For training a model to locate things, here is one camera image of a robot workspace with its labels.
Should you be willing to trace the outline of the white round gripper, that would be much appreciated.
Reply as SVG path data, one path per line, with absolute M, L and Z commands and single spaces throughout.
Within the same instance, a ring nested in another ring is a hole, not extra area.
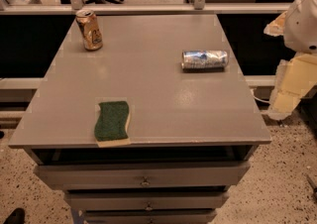
M 317 84 L 317 0 L 294 0 L 287 13 L 265 26 L 264 33 L 283 35 L 288 48 L 301 52 L 290 61 L 282 59 L 277 66 L 267 115 L 283 120 Z

